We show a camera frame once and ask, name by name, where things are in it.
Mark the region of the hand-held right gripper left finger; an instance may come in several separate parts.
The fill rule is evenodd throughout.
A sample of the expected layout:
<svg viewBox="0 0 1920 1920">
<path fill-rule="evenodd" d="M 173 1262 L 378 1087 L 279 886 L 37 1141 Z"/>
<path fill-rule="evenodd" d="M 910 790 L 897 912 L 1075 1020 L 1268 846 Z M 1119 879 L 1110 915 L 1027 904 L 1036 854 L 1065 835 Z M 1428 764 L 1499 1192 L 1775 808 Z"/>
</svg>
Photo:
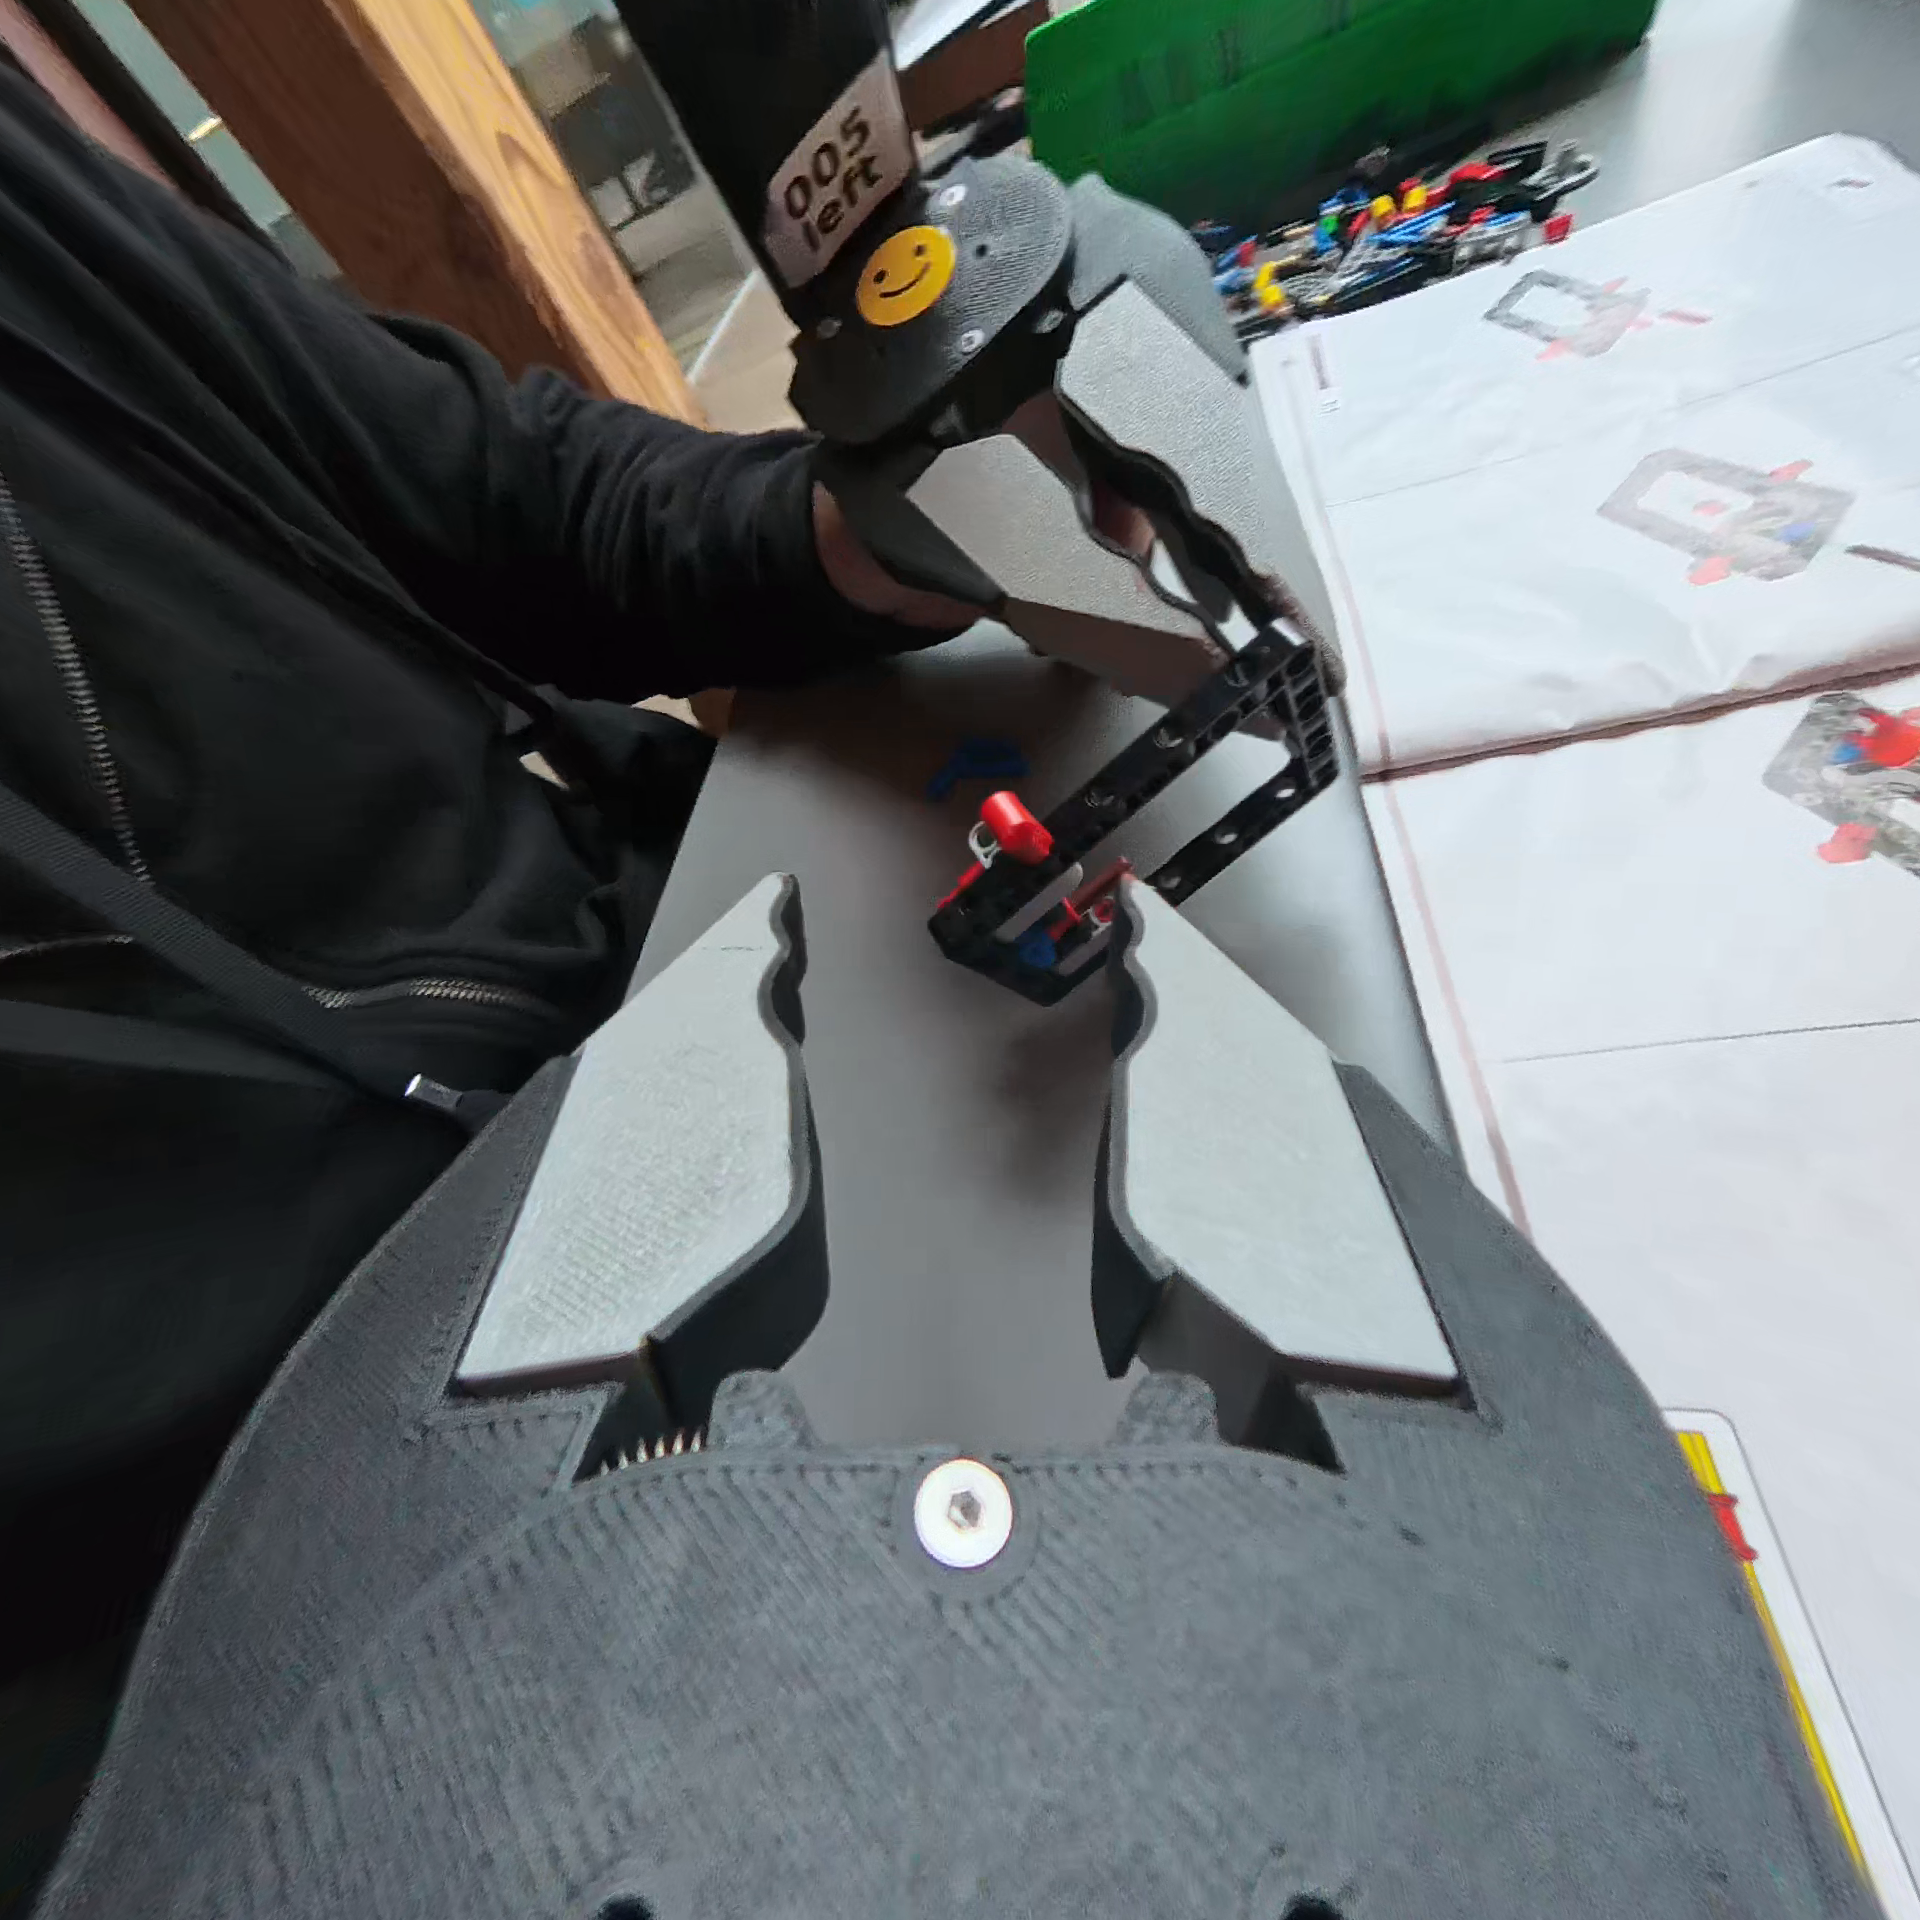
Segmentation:
<svg viewBox="0 0 1920 1920">
<path fill-rule="evenodd" d="M 807 1343 L 830 1264 L 804 972 L 799 885 L 769 872 L 575 1050 L 460 1396 L 710 1406 Z"/>
</svg>

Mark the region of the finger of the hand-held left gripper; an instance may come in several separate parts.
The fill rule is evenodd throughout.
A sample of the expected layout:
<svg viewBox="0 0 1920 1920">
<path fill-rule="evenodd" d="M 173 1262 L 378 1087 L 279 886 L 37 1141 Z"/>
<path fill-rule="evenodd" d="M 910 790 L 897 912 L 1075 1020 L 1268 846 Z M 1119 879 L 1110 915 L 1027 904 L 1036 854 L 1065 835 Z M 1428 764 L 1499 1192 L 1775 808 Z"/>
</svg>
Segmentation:
<svg viewBox="0 0 1920 1920">
<path fill-rule="evenodd" d="M 1100 488 L 1157 528 L 1173 591 L 1225 638 L 1285 619 L 1314 648 L 1326 692 L 1347 690 L 1333 589 L 1307 508 L 1285 470 L 1262 394 L 1227 357 L 1133 280 L 1073 330 L 1055 394 Z"/>
<path fill-rule="evenodd" d="M 1119 692 L 1191 692 L 1254 636 L 1237 618 L 1219 638 L 1173 594 L 1157 528 L 1094 484 L 1055 391 L 934 453 L 903 500 L 989 583 L 1001 626 Z"/>
</svg>

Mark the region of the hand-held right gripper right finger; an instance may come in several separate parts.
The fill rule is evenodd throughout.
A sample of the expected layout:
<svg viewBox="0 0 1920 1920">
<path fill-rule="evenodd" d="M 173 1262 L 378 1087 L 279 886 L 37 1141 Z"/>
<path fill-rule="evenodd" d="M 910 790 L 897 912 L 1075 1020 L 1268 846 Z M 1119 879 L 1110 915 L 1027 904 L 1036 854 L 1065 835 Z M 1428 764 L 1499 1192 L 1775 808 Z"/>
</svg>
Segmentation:
<svg viewBox="0 0 1920 1920">
<path fill-rule="evenodd" d="M 1195 1299 L 1307 1378 L 1453 1387 L 1455 1357 L 1334 1054 L 1155 888 L 1113 907 L 1094 1223 L 1110 1374 Z"/>
</svg>

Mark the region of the black lego frame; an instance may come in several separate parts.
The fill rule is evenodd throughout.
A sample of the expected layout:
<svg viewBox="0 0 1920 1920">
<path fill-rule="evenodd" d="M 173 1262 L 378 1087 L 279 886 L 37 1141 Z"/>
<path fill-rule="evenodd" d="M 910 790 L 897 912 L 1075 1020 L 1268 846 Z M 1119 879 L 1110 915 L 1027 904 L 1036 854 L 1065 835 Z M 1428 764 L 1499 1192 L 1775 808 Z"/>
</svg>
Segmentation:
<svg viewBox="0 0 1920 1920">
<path fill-rule="evenodd" d="M 1273 722 L 1282 764 L 1146 875 L 1126 854 L 1092 854 L 1194 773 L 1243 722 Z M 1049 814 L 1012 788 L 989 792 L 967 835 L 969 863 L 934 903 L 927 934 L 943 959 L 1037 1006 L 1075 991 L 1113 939 L 1126 879 L 1182 904 L 1337 780 L 1329 683 L 1316 645 L 1268 619 L 1191 696 L 1100 766 Z"/>
</svg>

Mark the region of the person's left forearm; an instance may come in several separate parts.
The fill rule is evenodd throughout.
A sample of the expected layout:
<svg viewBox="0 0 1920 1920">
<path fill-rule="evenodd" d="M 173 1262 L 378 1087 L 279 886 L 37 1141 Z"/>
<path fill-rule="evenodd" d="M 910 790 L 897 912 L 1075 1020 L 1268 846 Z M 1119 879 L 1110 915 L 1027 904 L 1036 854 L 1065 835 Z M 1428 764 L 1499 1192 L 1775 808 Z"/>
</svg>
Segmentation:
<svg viewBox="0 0 1920 1920">
<path fill-rule="evenodd" d="M 823 682 L 853 614 L 828 583 L 814 444 L 717 434 L 559 374 L 514 391 L 514 667 L 571 696 L 637 703 Z"/>
</svg>

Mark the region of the pile of loose lego pieces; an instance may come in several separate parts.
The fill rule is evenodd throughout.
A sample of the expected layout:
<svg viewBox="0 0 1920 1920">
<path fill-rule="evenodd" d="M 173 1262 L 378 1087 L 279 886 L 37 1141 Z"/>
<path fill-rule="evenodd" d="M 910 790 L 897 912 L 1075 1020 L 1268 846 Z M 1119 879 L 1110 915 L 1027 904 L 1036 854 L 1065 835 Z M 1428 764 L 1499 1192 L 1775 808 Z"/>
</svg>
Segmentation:
<svg viewBox="0 0 1920 1920">
<path fill-rule="evenodd" d="M 1391 159 L 1402 150 L 1367 150 L 1302 221 L 1189 228 L 1242 342 L 1561 244 L 1575 224 L 1569 200 L 1599 173 L 1597 159 L 1575 141 L 1542 139 L 1402 181 L 1388 175 Z"/>
</svg>

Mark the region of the lego instruction booklet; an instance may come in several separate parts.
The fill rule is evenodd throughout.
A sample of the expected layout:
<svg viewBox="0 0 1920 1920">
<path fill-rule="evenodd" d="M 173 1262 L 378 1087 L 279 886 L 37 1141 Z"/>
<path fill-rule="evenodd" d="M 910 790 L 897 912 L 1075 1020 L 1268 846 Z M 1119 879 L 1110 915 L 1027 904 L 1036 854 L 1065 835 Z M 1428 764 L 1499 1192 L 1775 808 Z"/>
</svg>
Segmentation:
<svg viewBox="0 0 1920 1920">
<path fill-rule="evenodd" d="M 1884 1914 L 1917 1805 L 1917 196 L 1822 135 L 1254 350 L 1459 1146 Z"/>
</svg>

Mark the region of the person's left hand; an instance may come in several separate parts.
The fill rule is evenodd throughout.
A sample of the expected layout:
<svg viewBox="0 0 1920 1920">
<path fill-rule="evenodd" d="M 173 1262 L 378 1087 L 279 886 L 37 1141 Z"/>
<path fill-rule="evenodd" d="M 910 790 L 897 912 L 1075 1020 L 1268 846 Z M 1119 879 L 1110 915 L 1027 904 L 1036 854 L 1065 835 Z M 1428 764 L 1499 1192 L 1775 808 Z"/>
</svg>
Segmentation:
<svg viewBox="0 0 1920 1920">
<path fill-rule="evenodd" d="M 810 524 L 830 587 L 855 612 L 913 632 L 913 648 L 954 640 L 978 621 L 997 618 L 989 608 L 899 580 L 863 546 L 837 499 L 821 482 L 810 484 Z"/>
</svg>

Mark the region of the green plastic bin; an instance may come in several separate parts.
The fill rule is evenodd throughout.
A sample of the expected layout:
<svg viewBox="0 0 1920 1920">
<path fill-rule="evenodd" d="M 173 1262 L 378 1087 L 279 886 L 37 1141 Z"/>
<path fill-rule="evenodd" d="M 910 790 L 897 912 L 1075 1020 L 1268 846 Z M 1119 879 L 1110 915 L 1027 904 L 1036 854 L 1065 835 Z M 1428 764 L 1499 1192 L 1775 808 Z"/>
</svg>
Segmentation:
<svg viewBox="0 0 1920 1920">
<path fill-rule="evenodd" d="M 1254 224 L 1375 149 L 1473 138 L 1642 43 L 1653 3 L 1090 3 L 1025 38 L 1031 154 Z"/>
</svg>

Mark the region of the person's torso in black jacket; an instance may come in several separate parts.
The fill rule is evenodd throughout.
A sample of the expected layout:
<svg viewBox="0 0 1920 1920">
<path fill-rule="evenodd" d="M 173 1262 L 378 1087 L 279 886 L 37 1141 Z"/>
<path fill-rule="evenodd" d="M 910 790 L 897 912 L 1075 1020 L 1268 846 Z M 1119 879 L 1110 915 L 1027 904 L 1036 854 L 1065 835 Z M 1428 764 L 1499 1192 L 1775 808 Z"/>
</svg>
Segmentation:
<svg viewBox="0 0 1920 1920">
<path fill-rule="evenodd" d="M 514 1093 L 606 1013 L 710 758 L 567 555 L 454 524 L 454 424 L 538 398 L 5 61 L 5 788 L 394 1087 Z M 229 1436 L 461 1150 L 5 850 L 6 1902 Z"/>
</svg>

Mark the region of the wooden post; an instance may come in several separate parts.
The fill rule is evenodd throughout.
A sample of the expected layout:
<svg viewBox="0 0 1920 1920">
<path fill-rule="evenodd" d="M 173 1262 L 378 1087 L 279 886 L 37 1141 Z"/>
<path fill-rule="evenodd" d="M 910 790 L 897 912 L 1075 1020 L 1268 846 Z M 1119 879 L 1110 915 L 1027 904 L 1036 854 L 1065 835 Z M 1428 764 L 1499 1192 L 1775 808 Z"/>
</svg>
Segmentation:
<svg viewBox="0 0 1920 1920">
<path fill-rule="evenodd" d="M 678 358 L 466 3 L 133 3 L 375 306 L 519 374 L 703 424 Z"/>
</svg>

